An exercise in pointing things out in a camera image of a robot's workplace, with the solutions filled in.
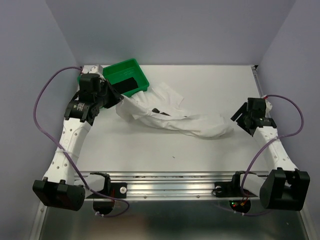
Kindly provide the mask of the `white t shirt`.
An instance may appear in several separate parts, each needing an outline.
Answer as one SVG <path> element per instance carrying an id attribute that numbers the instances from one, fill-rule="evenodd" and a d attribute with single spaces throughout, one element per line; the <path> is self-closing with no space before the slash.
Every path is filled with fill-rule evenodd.
<path id="1" fill-rule="evenodd" d="M 219 113 L 193 114 L 180 107 L 184 97 L 165 83 L 147 91 L 139 91 L 115 107 L 116 113 L 126 122 L 142 124 L 187 136 L 203 139 L 224 137 L 233 132 L 232 126 Z"/>

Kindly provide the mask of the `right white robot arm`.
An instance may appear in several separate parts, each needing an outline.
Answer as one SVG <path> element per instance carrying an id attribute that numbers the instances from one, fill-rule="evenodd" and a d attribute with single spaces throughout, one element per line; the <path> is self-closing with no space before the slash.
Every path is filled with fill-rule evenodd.
<path id="1" fill-rule="evenodd" d="M 288 156 L 281 140 L 296 136 L 302 131 L 304 119 L 300 119 L 300 128 L 287 135 L 279 135 L 275 121 L 267 114 L 272 109 L 269 96 L 249 97 L 231 120 L 251 135 L 259 144 L 260 150 L 251 160 L 240 178 L 230 182 L 231 192 L 235 195 L 259 197 L 261 205 L 268 210 L 302 210 L 310 185 L 310 175 L 301 171 Z M 260 155 L 263 155 L 268 167 L 268 176 L 263 179 L 251 173 L 251 168 Z"/>

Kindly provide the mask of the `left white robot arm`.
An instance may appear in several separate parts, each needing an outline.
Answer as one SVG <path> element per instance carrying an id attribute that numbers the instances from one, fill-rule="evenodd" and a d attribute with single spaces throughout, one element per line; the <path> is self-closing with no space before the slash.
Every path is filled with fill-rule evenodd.
<path id="1" fill-rule="evenodd" d="M 108 197 L 111 178 L 107 173 L 92 172 L 88 177 L 75 180 L 80 171 L 77 162 L 87 134 L 101 108 L 117 105 L 123 96 L 116 92 L 100 73 L 84 73 L 79 77 L 79 90 L 68 103 L 60 140 L 53 160 L 41 180 L 35 180 L 33 192 L 47 207 L 78 211 L 85 198 L 92 194 Z"/>

